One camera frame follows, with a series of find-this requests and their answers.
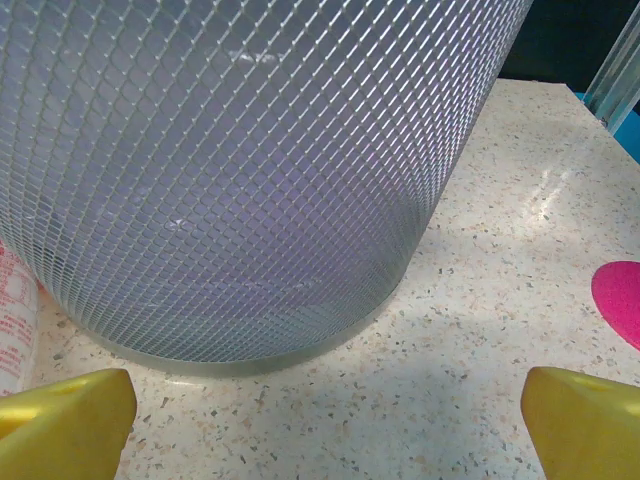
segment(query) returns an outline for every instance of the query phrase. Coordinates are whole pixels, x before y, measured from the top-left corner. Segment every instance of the wire mesh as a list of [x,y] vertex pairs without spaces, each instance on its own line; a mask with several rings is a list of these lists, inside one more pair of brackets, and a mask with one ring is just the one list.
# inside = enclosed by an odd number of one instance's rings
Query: wire mesh
[[401,280],[529,0],[0,0],[0,234],[81,326],[297,351]]

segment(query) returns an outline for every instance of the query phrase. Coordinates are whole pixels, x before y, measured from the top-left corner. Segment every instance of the cylindrical container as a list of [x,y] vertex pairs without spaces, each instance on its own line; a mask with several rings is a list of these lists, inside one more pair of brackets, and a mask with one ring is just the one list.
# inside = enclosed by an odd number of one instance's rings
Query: cylindrical container
[[0,243],[0,396],[20,392],[30,381],[37,312],[35,277]]
[[529,4],[0,1],[0,234],[120,353],[322,344],[401,280]]

